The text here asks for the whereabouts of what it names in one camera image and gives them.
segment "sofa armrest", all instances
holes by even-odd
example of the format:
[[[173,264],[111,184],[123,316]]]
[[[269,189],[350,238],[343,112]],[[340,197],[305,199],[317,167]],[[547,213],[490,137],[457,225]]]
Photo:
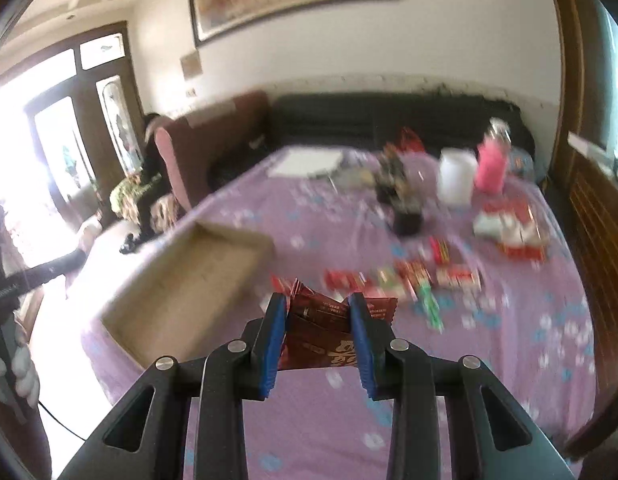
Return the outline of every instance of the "sofa armrest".
[[[201,108],[160,127],[155,142],[164,159],[174,196],[191,211],[210,192],[212,164],[243,142],[263,133],[269,110],[263,91]]]

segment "white floor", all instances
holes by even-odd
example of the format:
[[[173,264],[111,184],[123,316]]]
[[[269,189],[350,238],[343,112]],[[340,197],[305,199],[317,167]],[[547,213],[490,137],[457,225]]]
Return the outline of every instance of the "white floor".
[[[135,254],[120,254],[124,236],[135,229],[121,221],[96,240],[66,298],[64,277],[44,288],[44,300],[31,337],[31,352],[41,381],[41,402],[72,431],[87,438],[111,409],[80,344],[80,327],[159,245],[145,244]],[[41,410],[54,478],[79,449],[74,437]]]

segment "triangular cutout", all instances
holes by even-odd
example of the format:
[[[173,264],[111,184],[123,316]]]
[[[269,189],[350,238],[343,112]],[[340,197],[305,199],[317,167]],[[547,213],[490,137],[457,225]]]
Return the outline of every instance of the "triangular cutout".
[[[498,451],[531,444],[531,435],[487,386],[481,388],[494,444]]]
[[[154,392],[153,386],[149,386],[133,400],[126,412],[105,435],[103,441],[107,446],[130,452],[140,449]]]

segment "white cup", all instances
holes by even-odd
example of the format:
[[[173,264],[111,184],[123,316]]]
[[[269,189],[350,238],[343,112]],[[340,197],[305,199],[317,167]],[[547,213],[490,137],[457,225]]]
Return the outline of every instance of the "white cup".
[[[476,156],[467,150],[445,148],[440,152],[438,200],[450,207],[469,207],[478,169]]]

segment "black cable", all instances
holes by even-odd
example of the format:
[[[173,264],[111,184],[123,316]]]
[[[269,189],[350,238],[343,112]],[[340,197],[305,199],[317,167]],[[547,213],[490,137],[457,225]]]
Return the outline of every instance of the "black cable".
[[[60,424],[60,426],[62,426],[63,428],[65,428],[65,430],[67,430],[67,431],[68,431],[69,433],[71,433],[73,436],[78,437],[81,441],[83,441],[83,442],[87,442],[87,439],[86,439],[86,438],[82,438],[79,434],[74,433],[74,432],[73,432],[73,431],[71,431],[69,428],[67,428],[67,427],[66,427],[63,423],[61,423],[61,422],[60,422],[57,418],[55,418],[54,414],[53,414],[53,413],[51,413],[51,412],[48,410],[48,408],[47,408],[47,407],[46,407],[46,406],[45,406],[42,402],[40,402],[39,400],[38,400],[38,404],[40,404],[40,407],[41,407],[43,410],[45,410],[45,411],[49,414],[49,416],[55,420],[55,422],[57,422],[58,424]]]

